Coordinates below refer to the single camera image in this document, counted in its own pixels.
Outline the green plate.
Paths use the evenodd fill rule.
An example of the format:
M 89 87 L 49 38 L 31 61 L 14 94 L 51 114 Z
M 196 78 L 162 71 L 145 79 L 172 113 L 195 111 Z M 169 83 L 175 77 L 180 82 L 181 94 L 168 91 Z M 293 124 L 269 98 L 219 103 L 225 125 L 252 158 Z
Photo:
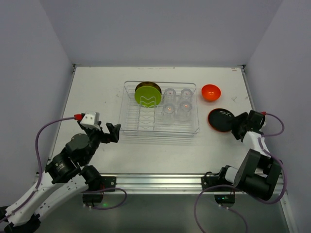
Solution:
M 162 95 L 159 90 L 151 86 L 143 86 L 135 91 L 136 102 L 144 107 L 155 107 L 160 104 Z

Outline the orange bowl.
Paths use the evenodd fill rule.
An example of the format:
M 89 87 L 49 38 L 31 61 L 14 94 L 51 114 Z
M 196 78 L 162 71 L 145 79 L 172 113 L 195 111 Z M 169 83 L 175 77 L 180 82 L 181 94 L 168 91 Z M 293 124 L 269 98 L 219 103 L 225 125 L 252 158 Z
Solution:
M 221 90 L 213 84 L 206 84 L 202 87 L 201 94 L 206 101 L 216 101 L 221 97 Z

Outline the olive brown plate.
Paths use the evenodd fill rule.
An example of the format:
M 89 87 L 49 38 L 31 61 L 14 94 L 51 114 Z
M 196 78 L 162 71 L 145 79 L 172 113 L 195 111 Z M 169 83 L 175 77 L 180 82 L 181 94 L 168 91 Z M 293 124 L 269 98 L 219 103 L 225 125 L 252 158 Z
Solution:
M 145 82 L 141 82 L 139 83 L 136 88 L 135 91 L 137 91 L 139 88 L 143 87 L 143 86 L 151 86 L 154 87 L 155 89 L 157 89 L 159 92 L 161 92 L 161 88 L 159 87 L 158 84 L 154 83 L 154 82 L 149 82 L 149 81 L 145 81 Z

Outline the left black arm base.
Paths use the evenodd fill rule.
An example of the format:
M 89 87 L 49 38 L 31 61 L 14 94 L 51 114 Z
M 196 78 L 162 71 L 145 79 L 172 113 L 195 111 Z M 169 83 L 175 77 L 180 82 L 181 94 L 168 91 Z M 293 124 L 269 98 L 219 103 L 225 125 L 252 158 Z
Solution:
M 104 193 L 100 190 L 116 186 L 115 176 L 102 176 L 100 179 L 91 183 L 91 188 L 83 191 L 82 202 L 85 205 L 95 206 L 103 201 Z

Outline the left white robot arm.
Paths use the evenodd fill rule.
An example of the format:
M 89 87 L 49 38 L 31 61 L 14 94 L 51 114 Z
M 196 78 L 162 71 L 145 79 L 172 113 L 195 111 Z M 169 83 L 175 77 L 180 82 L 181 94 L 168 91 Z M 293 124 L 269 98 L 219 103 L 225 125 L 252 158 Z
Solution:
M 108 133 L 100 126 L 82 126 L 84 133 L 74 135 L 53 157 L 37 184 L 11 206 L 1 207 L 1 220 L 8 223 L 3 232 L 33 233 L 52 211 L 78 193 L 102 194 L 116 189 L 114 185 L 105 185 L 99 171 L 89 164 L 101 143 L 119 140 L 121 125 L 106 126 Z

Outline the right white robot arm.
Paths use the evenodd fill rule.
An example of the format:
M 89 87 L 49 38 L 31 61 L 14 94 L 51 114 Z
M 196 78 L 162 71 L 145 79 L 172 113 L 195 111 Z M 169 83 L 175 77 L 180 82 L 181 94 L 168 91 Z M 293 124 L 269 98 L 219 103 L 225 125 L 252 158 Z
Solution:
M 225 166 L 221 177 L 258 200 L 270 203 L 279 176 L 281 162 L 274 158 L 266 144 L 263 132 L 265 113 L 251 110 L 232 120 L 231 132 L 236 140 L 241 141 L 248 152 L 239 168 Z

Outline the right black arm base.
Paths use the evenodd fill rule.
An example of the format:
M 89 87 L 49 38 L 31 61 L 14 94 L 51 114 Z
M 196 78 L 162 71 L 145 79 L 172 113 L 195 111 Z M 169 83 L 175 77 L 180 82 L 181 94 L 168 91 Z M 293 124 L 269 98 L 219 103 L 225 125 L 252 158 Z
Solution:
M 204 190 L 206 188 L 217 185 L 232 185 L 232 182 L 225 179 L 226 170 L 227 168 L 223 167 L 217 173 L 212 173 L 211 171 L 206 172 L 205 175 L 201 177 L 202 189 Z M 219 187 L 216 188 L 214 192 L 229 192 L 229 194 L 215 194 L 214 199 L 219 205 L 225 207 L 232 207 L 234 205 L 236 198 L 235 192 L 232 189 Z

